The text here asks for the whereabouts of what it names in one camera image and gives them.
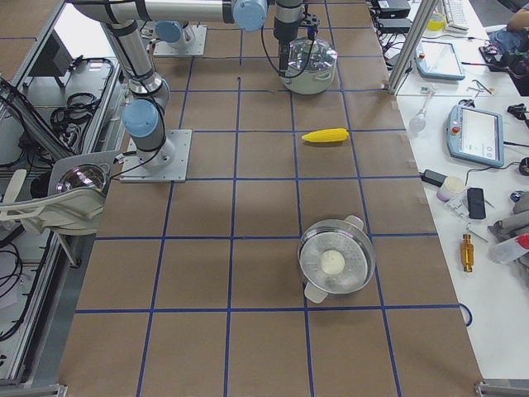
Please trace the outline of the aluminium frame post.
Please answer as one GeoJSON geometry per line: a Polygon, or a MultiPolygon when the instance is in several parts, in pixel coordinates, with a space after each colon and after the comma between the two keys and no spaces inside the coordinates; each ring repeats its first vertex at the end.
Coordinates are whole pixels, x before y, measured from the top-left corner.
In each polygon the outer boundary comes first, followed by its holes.
{"type": "Polygon", "coordinates": [[[386,89],[389,93],[395,94],[398,91],[401,80],[409,67],[409,62],[422,38],[422,34],[427,28],[427,23],[434,12],[436,5],[437,0],[424,0],[419,4],[416,15],[412,21],[412,26],[403,43],[403,48],[399,53],[397,63],[389,75],[388,83],[386,85],[386,89]]]}

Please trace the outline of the shiny metal bowl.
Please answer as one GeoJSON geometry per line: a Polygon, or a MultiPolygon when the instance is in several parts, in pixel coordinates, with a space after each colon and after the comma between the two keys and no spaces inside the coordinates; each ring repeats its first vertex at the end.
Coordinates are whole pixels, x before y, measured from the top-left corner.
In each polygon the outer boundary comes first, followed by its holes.
{"type": "Polygon", "coordinates": [[[58,193],[72,189],[89,187],[102,191],[106,185],[107,176],[103,169],[94,164],[81,164],[66,171],[59,179],[55,189],[58,193]]]}

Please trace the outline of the teach pendant tablet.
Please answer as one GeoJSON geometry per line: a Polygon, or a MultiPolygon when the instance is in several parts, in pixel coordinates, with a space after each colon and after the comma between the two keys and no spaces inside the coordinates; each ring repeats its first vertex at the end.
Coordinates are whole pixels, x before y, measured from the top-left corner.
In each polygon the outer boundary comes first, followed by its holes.
{"type": "Polygon", "coordinates": [[[455,47],[450,42],[420,41],[415,62],[418,73],[424,78],[454,81],[465,78],[455,47]]]}
{"type": "Polygon", "coordinates": [[[504,166],[503,117],[483,109],[455,105],[446,121],[451,157],[476,164],[504,166]]]}

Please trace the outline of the pale green cooking pot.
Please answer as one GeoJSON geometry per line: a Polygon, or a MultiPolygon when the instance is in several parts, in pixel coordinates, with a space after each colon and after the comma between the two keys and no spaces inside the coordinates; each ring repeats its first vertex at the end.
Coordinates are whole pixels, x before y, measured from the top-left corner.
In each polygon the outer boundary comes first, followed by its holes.
{"type": "Polygon", "coordinates": [[[336,64],[330,71],[303,73],[288,77],[280,77],[282,84],[295,93],[303,95],[313,95],[327,90],[333,82],[336,71],[336,64]]]}

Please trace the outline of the white lilac tape roll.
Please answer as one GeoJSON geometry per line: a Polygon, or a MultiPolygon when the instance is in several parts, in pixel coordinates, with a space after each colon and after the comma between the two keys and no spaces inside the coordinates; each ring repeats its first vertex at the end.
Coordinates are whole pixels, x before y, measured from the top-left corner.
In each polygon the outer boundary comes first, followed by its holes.
{"type": "Polygon", "coordinates": [[[438,189],[436,196],[442,202],[447,202],[465,190],[465,182],[455,176],[447,176],[438,189]]]}

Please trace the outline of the yellow corn cob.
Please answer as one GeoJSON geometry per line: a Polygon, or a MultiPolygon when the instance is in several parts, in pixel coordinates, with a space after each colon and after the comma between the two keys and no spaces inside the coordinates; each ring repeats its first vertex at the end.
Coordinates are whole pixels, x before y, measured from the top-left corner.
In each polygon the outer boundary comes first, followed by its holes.
{"type": "Polygon", "coordinates": [[[338,143],[348,140],[349,132],[343,127],[321,129],[302,135],[301,139],[308,143],[338,143]]]}

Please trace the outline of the far teach pendant tablet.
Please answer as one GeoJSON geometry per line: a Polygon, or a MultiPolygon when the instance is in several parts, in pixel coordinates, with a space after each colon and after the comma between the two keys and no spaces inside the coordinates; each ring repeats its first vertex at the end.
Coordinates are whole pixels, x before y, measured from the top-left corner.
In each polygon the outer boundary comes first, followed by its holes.
{"type": "Polygon", "coordinates": [[[450,42],[420,41],[415,62],[418,73],[424,78],[454,81],[465,78],[455,47],[450,42]]]}

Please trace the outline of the black smartphone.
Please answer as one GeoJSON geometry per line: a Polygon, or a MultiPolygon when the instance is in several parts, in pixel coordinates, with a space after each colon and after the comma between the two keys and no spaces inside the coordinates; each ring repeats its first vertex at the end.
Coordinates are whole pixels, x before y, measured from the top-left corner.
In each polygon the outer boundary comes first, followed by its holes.
{"type": "Polygon", "coordinates": [[[467,189],[469,218],[483,220],[486,218],[484,191],[481,188],[467,189]]]}

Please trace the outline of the black power adapter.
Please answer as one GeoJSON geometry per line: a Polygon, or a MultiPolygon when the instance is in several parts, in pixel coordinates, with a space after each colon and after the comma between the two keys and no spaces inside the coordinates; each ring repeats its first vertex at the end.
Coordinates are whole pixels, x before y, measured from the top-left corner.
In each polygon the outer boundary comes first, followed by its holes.
{"type": "Polygon", "coordinates": [[[420,173],[421,180],[427,184],[441,187],[446,181],[447,176],[437,173],[433,170],[424,170],[420,173]]]}

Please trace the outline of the yellow tape roll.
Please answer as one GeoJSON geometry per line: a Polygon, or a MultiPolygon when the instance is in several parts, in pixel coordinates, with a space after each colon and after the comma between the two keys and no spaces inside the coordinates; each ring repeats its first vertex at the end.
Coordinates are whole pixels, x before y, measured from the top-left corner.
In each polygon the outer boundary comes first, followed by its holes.
{"type": "Polygon", "coordinates": [[[428,23],[427,23],[427,30],[428,31],[440,31],[443,30],[446,24],[446,18],[443,14],[434,12],[428,23]]]}

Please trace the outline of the white keyboard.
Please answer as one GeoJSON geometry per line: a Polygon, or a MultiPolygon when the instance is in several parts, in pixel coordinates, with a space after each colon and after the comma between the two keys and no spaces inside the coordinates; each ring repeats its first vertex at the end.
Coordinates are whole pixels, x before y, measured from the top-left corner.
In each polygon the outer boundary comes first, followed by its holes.
{"type": "Polygon", "coordinates": [[[461,0],[441,0],[441,7],[446,18],[446,30],[457,33],[466,33],[469,30],[461,0]]]}

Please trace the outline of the white steamed bun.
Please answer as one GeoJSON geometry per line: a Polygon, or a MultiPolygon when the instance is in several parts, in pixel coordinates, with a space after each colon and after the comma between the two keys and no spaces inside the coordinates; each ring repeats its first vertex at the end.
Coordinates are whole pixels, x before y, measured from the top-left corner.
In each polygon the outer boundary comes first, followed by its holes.
{"type": "Polygon", "coordinates": [[[346,267],[346,260],[339,251],[327,250],[320,257],[320,267],[327,275],[339,275],[346,267]]]}

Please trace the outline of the glass pot lid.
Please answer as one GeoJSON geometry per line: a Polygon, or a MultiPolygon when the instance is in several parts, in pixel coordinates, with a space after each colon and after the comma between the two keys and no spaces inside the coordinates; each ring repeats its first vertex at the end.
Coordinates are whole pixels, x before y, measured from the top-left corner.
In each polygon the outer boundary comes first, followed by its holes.
{"type": "Polygon", "coordinates": [[[332,44],[320,38],[314,41],[300,38],[290,44],[288,71],[286,75],[293,77],[301,72],[327,72],[337,61],[337,52],[332,44]]]}

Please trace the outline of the clear light bulb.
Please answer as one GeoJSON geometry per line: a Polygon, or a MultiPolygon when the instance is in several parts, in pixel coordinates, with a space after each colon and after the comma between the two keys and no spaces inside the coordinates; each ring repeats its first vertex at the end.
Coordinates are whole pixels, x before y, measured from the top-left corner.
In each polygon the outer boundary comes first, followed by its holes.
{"type": "Polygon", "coordinates": [[[412,136],[418,136],[418,134],[426,127],[426,113],[430,99],[430,96],[425,99],[421,109],[408,123],[408,131],[412,136]]]}

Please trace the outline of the gold brass fitting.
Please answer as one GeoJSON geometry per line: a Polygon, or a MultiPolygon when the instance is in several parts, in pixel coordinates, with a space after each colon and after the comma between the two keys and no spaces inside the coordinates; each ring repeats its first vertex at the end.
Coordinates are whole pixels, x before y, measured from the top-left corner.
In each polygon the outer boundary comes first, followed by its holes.
{"type": "Polygon", "coordinates": [[[474,266],[474,245],[469,233],[465,233],[462,236],[462,242],[460,244],[460,259],[464,272],[472,272],[474,266]]]}

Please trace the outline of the steel steamer pot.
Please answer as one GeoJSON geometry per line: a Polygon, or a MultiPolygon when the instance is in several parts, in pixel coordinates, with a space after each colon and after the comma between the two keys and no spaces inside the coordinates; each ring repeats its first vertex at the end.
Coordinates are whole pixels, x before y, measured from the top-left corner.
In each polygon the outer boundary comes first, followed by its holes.
{"type": "Polygon", "coordinates": [[[298,246],[306,299],[320,304],[330,296],[353,294],[369,283],[376,259],[364,227],[360,218],[350,215],[306,229],[298,246]]]}

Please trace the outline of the near teach pendant tablet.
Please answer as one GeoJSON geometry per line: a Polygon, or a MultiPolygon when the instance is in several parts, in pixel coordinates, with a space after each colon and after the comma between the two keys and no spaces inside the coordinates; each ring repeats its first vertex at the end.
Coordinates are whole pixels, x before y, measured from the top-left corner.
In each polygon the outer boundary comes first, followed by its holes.
{"type": "Polygon", "coordinates": [[[455,105],[446,121],[451,157],[476,164],[504,166],[503,117],[483,109],[455,105]]]}

